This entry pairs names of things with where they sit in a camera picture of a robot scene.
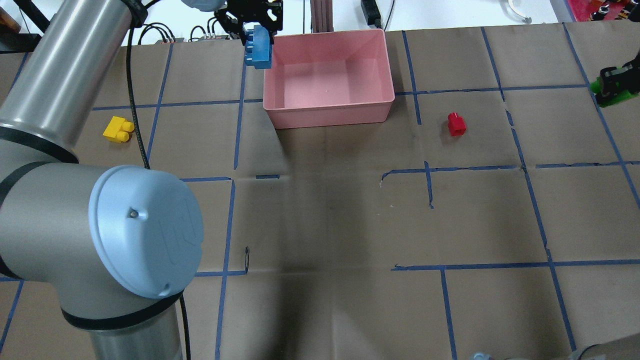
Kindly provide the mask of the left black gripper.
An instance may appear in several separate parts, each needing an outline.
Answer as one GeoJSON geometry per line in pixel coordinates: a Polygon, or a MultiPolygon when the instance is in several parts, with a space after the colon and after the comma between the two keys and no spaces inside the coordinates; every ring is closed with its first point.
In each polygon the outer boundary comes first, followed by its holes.
{"type": "Polygon", "coordinates": [[[253,46],[255,30],[247,23],[258,23],[276,34],[283,30],[284,2],[282,0],[227,0],[214,12],[215,19],[227,33],[240,35],[243,46],[253,46]]]}

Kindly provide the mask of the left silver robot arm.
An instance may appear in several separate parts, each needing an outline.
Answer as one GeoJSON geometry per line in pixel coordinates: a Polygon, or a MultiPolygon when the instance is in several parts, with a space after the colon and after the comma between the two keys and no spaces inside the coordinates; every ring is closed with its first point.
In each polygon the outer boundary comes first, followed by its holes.
{"type": "Polygon", "coordinates": [[[131,75],[153,1],[66,0],[1,107],[1,273],[51,284],[101,360],[189,360],[184,299],[202,258],[199,203],[151,170],[131,75]],[[143,166],[79,164],[73,149],[123,38],[143,166]]]}

